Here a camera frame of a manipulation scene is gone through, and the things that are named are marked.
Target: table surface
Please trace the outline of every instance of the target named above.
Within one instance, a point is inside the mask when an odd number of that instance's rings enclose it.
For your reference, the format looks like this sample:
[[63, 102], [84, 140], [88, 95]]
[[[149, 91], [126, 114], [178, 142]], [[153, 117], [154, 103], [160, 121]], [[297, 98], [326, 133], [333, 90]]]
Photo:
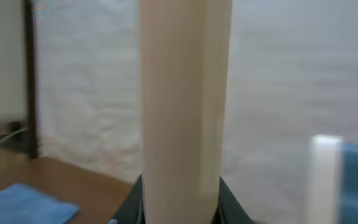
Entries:
[[106, 223], [129, 194], [132, 185], [43, 157], [0, 172], [0, 190], [25, 183], [61, 201], [80, 206], [69, 224]]

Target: dark vertical frame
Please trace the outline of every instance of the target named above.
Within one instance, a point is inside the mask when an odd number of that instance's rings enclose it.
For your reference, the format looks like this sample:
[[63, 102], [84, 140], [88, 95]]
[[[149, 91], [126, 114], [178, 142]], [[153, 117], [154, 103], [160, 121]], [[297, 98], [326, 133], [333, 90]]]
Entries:
[[27, 129], [29, 135], [28, 154], [30, 159], [38, 158], [37, 135], [37, 61], [35, 44], [35, 18], [31, 0], [22, 0], [24, 13], [25, 72], [27, 87]]

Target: white curtain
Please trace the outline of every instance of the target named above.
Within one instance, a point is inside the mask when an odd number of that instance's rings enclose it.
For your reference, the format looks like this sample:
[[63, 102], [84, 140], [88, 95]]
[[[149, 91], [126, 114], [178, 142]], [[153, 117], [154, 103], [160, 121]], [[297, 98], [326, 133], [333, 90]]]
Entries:
[[[302, 223], [308, 138], [358, 142], [358, 1], [233, 5], [223, 177], [252, 218]], [[36, 12], [44, 154], [130, 182], [140, 173], [138, 7], [49, 0]]]

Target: cylindrical tube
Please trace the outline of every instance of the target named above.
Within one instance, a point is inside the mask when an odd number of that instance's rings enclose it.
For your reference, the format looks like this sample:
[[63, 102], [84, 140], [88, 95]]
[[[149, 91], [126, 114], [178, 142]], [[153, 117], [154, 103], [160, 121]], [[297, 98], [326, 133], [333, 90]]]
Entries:
[[218, 205], [231, 0], [141, 0], [145, 218], [209, 224]]

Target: wooden table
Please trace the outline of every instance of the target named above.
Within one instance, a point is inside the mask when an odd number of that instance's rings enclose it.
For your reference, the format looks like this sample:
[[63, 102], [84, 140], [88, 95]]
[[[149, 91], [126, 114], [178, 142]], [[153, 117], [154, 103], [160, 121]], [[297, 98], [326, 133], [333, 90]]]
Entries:
[[70, 224], [106, 223], [127, 197], [132, 185], [106, 175], [43, 157], [0, 172], [0, 190], [25, 183], [61, 201], [80, 206]]

